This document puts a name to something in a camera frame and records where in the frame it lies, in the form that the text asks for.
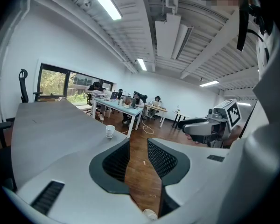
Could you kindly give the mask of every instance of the paper cup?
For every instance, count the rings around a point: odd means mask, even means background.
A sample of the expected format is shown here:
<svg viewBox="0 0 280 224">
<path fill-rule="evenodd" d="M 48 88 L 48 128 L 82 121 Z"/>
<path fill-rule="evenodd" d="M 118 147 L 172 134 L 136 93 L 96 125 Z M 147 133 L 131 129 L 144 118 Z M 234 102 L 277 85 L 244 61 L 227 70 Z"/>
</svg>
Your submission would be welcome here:
<svg viewBox="0 0 280 224">
<path fill-rule="evenodd" d="M 157 214 L 153 211 L 153 210 L 150 210 L 150 209 L 145 209 L 143 211 L 143 213 L 152 221 L 155 221 L 158 219 L 158 216 Z"/>
<path fill-rule="evenodd" d="M 107 138 L 112 138 L 115 131 L 115 127 L 113 125 L 106 126 L 106 136 Z"/>
</svg>

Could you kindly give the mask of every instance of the ceiling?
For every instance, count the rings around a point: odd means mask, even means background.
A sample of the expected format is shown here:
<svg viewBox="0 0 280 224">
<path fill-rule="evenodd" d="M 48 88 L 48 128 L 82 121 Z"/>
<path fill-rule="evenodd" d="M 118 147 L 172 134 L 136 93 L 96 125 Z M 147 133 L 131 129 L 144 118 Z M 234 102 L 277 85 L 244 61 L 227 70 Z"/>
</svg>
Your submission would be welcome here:
<svg viewBox="0 0 280 224">
<path fill-rule="evenodd" d="M 205 1 L 178 0 L 177 14 L 194 29 L 179 58 L 173 60 L 158 56 L 157 51 L 154 21 L 163 14 L 162 0 L 113 0 L 122 14 L 122 19 L 117 21 L 112 20 L 97 0 L 71 2 L 112 38 L 137 70 L 141 68 L 135 60 L 143 58 L 148 72 L 176 77 L 193 84 L 218 80 L 219 84 L 206 89 L 215 92 L 222 90 L 221 94 L 226 98 L 256 99 L 252 92 L 259 80 L 257 40 L 254 35 L 247 35 L 243 52 L 236 49 L 238 31 L 231 35 L 233 38 L 229 43 L 217 42 L 220 36 L 224 36 L 222 28 L 227 31 L 232 29 L 227 21 L 231 23 L 238 19 L 235 13 L 238 7 L 207 6 Z M 171 12 L 171 8 L 164 7 L 164 14 Z M 248 28 L 258 30 L 251 18 Z M 206 51 L 214 47 L 219 49 L 218 52 L 209 56 Z"/>
</svg>

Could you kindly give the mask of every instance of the mesh chair backrest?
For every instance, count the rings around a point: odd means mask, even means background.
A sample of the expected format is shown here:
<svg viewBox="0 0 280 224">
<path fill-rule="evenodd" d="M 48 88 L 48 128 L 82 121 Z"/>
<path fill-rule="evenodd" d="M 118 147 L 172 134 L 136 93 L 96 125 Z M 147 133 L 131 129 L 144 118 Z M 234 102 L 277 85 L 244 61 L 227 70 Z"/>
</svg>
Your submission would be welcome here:
<svg viewBox="0 0 280 224">
<path fill-rule="evenodd" d="M 28 103 L 28 94 L 26 91 L 26 84 L 25 84 L 25 79 L 28 76 L 28 72 L 24 69 L 21 69 L 21 72 L 19 73 L 19 81 L 20 81 L 20 87 L 21 87 L 21 93 L 22 93 L 22 102 L 23 103 Z"/>
</svg>

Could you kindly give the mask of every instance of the ceiling light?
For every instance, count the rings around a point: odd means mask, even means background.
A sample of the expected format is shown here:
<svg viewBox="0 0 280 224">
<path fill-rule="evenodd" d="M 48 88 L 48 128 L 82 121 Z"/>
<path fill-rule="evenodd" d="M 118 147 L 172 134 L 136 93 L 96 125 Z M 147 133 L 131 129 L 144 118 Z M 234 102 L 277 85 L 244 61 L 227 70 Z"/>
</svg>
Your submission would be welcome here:
<svg viewBox="0 0 280 224">
<path fill-rule="evenodd" d="M 217 84 L 217 83 L 219 83 L 219 82 L 216 81 L 216 80 L 214 80 L 214 81 L 208 82 L 208 83 L 206 83 L 206 84 L 201 84 L 200 86 L 201 86 L 201 87 L 205 87 L 205 86 L 208 86 L 208 85 L 211 85 L 211 84 Z"/>
<path fill-rule="evenodd" d="M 139 62 L 139 64 L 140 64 L 140 66 L 141 66 L 142 70 L 146 70 L 146 67 L 145 67 L 145 64 L 144 64 L 143 59 L 138 58 L 137 60 L 138 60 L 138 62 Z"/>
<path fill-rule="evenodd" d="M 238 105 L 246 105 L 246 106 L 251 106 L 249 103 L 240 103 L 238 102 Z"/>
<path fill-rule="evenodd" d="M 111 0 L 98 0 L 113 20 L 121 19 L 121 15 Z"/>
</svg>

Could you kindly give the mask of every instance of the window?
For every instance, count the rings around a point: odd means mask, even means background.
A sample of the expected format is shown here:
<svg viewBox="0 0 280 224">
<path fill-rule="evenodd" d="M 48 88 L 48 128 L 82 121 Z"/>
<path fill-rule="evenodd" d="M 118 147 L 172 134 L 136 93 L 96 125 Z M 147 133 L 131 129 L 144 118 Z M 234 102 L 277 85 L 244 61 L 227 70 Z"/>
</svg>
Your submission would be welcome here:
<svg viewBox="0 0 280 224">
<path fill-rule="evenodd" d="M 99 79 L 71 72 L 67 88 L 67 99 L 74 105 L 85 105 L 87 103 L 85 90 L 96 81 L 99 81 Z"/>
<path fill-rule="evenodd" d="M 106 88 L 108 91 L 112 90 L 113 83 L 108 81 L 103 81 L 102 87 Z"/>
<path fill-rule="evenodd" d="M 38 78 L 38 91 L 42 97 L 60 97 L 64 95 L 69 72 L 65 69 L 42 64 Z"/>
<path fill-rule="evenodd" d="M 43 92 L 41 95 L 43 98 L 65 96 L 74 105 L 85 105 L 87 103 L 85 90 L 94 82 L 100 82 L 108 91 L 111 91 L 113 86 L 113 83 L 109 81 L 41 64 L 37 90 Z"/>
</svg>

